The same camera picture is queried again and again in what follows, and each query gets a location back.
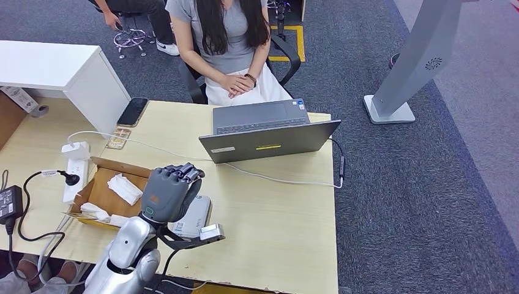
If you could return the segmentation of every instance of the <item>clasped hands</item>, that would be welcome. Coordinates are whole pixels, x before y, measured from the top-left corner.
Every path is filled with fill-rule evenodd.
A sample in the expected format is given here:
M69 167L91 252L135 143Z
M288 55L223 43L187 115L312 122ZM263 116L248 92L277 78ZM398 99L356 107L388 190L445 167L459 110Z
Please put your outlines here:
M229 92L229 98L231 99L254 89L252 79L244 75L226 75L220 85Z

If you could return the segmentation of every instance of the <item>black smartphone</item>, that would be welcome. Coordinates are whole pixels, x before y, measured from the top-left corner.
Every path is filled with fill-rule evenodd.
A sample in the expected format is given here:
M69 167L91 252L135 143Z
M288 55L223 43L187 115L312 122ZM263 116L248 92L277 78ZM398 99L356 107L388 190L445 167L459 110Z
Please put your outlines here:
M137 123L139 123L139 119L141 119L141 116L146 109L147 102L147 98L132 98L117 121L117 125L123 127L135 127Z

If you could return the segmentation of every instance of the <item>black cable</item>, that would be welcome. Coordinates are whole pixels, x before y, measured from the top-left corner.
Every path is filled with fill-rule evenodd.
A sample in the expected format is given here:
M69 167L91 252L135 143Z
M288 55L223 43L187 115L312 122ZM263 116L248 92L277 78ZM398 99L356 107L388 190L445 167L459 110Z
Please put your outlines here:
M341 152L340 163L339 163L340 164L339 165L339 178L344 180L344 172L346 170L346 160L344 158L344 152L342 150L342 146L340 146L340 144L332 138L329 138L328 140L335 143L337 145L337 147L339 147L339 150Z
M332 139L332 138L329 138L328 140L334 142L337 145L337 147L339 147L339 150L341 152L341 156L344 156L344 152L342 151L342 147L340 146L340 144L337 141L335 141L334 139Z
M155 291L157 291L157 289L159 288L159 285L160 283L162 283L162 280L164 279L164 277L166 276L166 271L168 270L168 267L170 266L170 261L171 259L175 256L175 254L177 254L177 252L179 252L180 250L176 250L176 251L173 251L170 256L168 257L168 260L166 261L166 265L164 266L164 270L162 271L162 274L160 275L160 279L159 281L155 284L155 287L153 287L153 290L151 291L151 293L155 293Z
M9 171L8 170L4 170L2 172L2 185L0 186L0 191L2 191L5 188L7 188L7 180L8 179L9 179Z
M59 239L56 242L56 244L52 247L52 249L49 251L49 254L47 255L47 258L45 259L45 261L43 262L41 269L38 271L38 273L35 276L32 277L32 278L21 277L18 274L17 266L15 266L15 264L13 262L13 257L12 257L12 254L13 254L13 235L12 235L13 230L12 229L13 229L13 226L15 224L15 220L14 219L8 219L9 223L6 224L6 229L7 229L7 234L9 235L9 263L11 265L11 268L12 268L13 273L15 274L15 276L17 278L19 278L19 279L24 280L24 281L31 281L31 280L35 279L36 277L38 277L40 275L40 273L45 268L45 265L47 264L47 261L50 259L50 256L54 252L54 250L56 250L56 248L61 243L61 241L63 241L63 238L65 238L65 233L64 232L46 233L46 234L43 234L43 235L38 236L36 238L27 238L21 232L21 225L23 223L25 215L27 214L27 211L29 210L29 205L31 204L31 195L29 194L29 191L27 190L27 184L35 176L37 176L37 175L39 175L41 173L42 173L41 171L38 171L37 173L32 174L28 179L25 180L25 183L23 183L23 190L24 190L25 194L27 195L27 204L25 205L25 209L23 210L23 214L20 217L20 222L18 223L18 235L20 236L21 239L23 239L25 241L29 241L29 242L37 241L37 240L42 239L44 237L53 236L53 235L59 236Z

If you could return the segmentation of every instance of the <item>chair armrest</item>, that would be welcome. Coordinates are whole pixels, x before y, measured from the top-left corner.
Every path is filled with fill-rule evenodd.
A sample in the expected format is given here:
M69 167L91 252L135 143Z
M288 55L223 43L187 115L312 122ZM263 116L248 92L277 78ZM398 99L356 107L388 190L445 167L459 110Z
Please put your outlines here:
M283 41L283 39L275 34L271 34L271 41L276 44L283 54L288 57L288 60L290 60L290 69L286 73L285 77L279 82L284 86L301 66L301 59L299 58L297 51L289 43Z
M189 66L183 60L179 61L179 72L182 81L187 86L187 91L189 92L193 103L207 104L206 96L200 89L200 86L198 86L198 83L191 73Z

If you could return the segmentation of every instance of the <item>gray t-shirt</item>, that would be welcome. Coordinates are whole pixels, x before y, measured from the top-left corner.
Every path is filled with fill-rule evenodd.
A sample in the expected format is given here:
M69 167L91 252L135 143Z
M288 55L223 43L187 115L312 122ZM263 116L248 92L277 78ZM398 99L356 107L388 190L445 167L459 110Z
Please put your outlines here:
M261 5L267 5L267 0L261 0ZM223 55L209 55L202 46L202 27L195 0L168 0L166 10L179 20L191 24L195 34L196 44L200 49L200 55L215 69L224 74L230 74L250 67L255 48L247 46L245 32L247 31L247 19L242 12L238 0L234 0L231 7L223 13L223 24L227 30L228 48Z

